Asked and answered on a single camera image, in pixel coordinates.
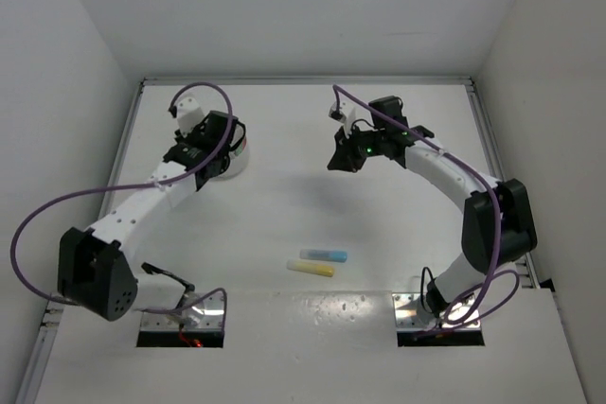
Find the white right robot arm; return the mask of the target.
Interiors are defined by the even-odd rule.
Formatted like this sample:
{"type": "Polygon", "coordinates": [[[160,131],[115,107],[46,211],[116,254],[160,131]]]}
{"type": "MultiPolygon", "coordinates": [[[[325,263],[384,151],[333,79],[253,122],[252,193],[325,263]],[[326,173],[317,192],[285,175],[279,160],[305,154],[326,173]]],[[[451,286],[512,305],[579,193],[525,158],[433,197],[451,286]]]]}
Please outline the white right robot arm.
{"type": "Polygon", "coordinates": [[[433,185],[462,213],[461,252],[449,268],[421,287],[417,317],[425,326],[463,325],[449,311],[472,293],[484,297],[502,266],[534,250],[538,244],[525,185],[482,173],[446,151],[425,127],[412,127],[403,102],[390,96],[367,104],[367,129],[360,128],[355,106],[341,99],[329,116],[339,122],[330,170],[356,173],[370,157],[396,162],[433,185]]]}

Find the white round divided organizer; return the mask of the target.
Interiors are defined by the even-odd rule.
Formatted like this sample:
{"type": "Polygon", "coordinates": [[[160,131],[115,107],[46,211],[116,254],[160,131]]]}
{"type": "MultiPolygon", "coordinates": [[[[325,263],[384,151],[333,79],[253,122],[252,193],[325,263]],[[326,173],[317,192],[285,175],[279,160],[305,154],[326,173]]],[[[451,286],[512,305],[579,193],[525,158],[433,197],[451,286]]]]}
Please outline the white round divided organizer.
{"type": "Polygon", "coordinates": [[[247,137],[241,139],[241,143],[234,151],[228,154],[229,164],[225,171],[215,177],[216,181],[225,181],[237,177],[242,174],[248,166],[250,160],[250,147],[248,146],[247,137]]]}

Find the yellow highlighter marker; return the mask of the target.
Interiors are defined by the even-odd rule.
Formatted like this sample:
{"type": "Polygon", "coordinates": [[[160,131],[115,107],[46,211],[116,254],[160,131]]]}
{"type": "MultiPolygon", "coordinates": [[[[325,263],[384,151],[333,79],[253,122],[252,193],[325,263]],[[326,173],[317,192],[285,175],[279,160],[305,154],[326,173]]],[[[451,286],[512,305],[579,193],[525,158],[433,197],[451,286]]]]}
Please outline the yellow highlighter marker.
{"type": "Polygon", "coordinates": [[[302,260],[289,260],[286,264],[286,268],[293,272],[303,272],[324,277],[333,277],[335,273],[332,266],[302,260]]]}

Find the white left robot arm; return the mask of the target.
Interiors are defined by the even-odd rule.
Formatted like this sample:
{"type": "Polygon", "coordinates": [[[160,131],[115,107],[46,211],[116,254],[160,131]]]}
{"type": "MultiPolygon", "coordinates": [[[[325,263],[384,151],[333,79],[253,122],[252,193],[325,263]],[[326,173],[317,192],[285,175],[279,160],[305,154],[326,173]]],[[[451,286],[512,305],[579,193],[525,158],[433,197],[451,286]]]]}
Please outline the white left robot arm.
{"type": "Polygon", "coordinates": [[[136,190],[86,230],[71,228],[62,235],[59,294],[109,322],[130,310],[182,307],[194,296],[194,285],[138,262],[138,247],[172,209],[224,174],[246,145],[245,125],[219,111],[197,125],[182,125],[150,187],[136,190]]]}

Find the blue highlighter marker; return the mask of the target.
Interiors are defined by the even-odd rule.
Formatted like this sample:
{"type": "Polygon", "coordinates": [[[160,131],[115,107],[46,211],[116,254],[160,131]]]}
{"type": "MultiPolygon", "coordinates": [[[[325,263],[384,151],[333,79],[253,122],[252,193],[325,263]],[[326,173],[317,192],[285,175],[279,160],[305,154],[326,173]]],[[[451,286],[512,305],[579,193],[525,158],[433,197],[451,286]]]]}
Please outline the blue highlighter marker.
{"type": "Polygon", "coordinates": [[[338,250],[302,249],[299,257],[303,260],[345,263],[348,260],[348,253],[338,250]]]}

